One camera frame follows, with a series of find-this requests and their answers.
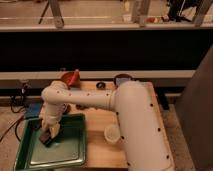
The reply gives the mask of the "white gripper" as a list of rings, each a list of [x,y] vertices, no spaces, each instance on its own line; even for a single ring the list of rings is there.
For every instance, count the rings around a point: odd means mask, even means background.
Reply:
[[[44,104],[39,117],[42,119],[42,128],[50,130],[50,135],[55,138],[60,131],[60,124],[62,114],[65,112],[64,105]]]

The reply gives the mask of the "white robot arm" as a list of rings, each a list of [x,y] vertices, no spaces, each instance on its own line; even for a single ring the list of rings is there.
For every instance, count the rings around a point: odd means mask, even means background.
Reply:
[[[69,90],[61,81],[44,88],[44,123],[61,120],[64,104],[116,112],[129,171],[174,171],[164,124],[145,84],[126,81],[115,90]]]

